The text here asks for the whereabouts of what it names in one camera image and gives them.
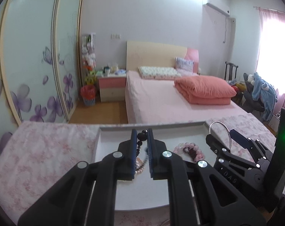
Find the white tray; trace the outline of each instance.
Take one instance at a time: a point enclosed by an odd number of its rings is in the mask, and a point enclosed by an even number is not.
[[[211,166],[215,163],[216,155],[205,142],[206,135],[208,135],[208,125],[205,122],[140,127],[101,127],[98,133],[95,162],[115,152],[121,142],[130,140],[133,128],[137,129],[137,132],[152,128],[154,139],[165,142],[167,150],[170,151],[173,151],[180,143],[195,143],[205,155],[205,160]],[[141,160],[145,159],[146,147],[145,141],[138,156]],[[115,210],[142,210],[168,204],[167,181],[151,179],[148,162],[143,172],[135,175],[133,181],[117,182]]]

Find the metal ring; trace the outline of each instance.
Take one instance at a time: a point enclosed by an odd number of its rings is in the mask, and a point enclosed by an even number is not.
[[[227,131],[227,134],[228,134],[228,137],[229,137],[229,150],[231,149],[231,136],[230,136],[230,133],[229,133],[229,129],[227,128],[227,126],[225,126],[224,123],[220,122],[220,121],[214,121],[212,124],[209,125],[209,128],[208,128],[208,132],[209,134],[211,134],[211,126],[214,124],[214,123],[219,123],[221,124]]]

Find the pink drawer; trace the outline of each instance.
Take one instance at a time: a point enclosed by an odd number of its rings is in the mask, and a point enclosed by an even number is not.
[[[125,87],[125,78],[101,78],[99,79],[101,88],[121,88]]]

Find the chair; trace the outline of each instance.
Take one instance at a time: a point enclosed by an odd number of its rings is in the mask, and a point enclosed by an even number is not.
[[[242,109],[244,109],[247,113],[251,113],[254,110],[259,111],[261,115],[261,113],[265,111],[264,104],[260,99],[258,99],[258,101],[253,100],[252,92],[254,90],[254,87],[247,81],[248,74],[244,73],[243,77],[244,77],[247,90],[243,92],[243,95],[246,101],[244,102]]]
[[[233,79],[233,68],[236,68],[235,71],[235,78],[237,77],[237,69],[239,66],[230,63],[230,62],[225,62],[226,66],[225,66],[225,76],[224,76],[224,80],[226,80],[226,73],[227,73],[227,66],[229,66],[229,73],[228,73],[228,80],[231,81]]]

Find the pink floral bedsheet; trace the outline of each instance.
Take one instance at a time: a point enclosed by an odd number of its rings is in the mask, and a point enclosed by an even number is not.
[[[252,114],[206,122],[213,121],[222,121],[229,129],[236,129],[246,137],[258,138],[274,150],[275,137]],[[24,122],[19,127],[0,157],[0,205],[14,223],[76,163],[93,162],[98,130],[98,125],[36,122]],[[213,130],[228,145],[224,129],[213,125]],[[249,153],[235,142],[231,152],[252,161]],[[168,219],[168,206],[115,213],[115,225],[121,226],[165,226]]]

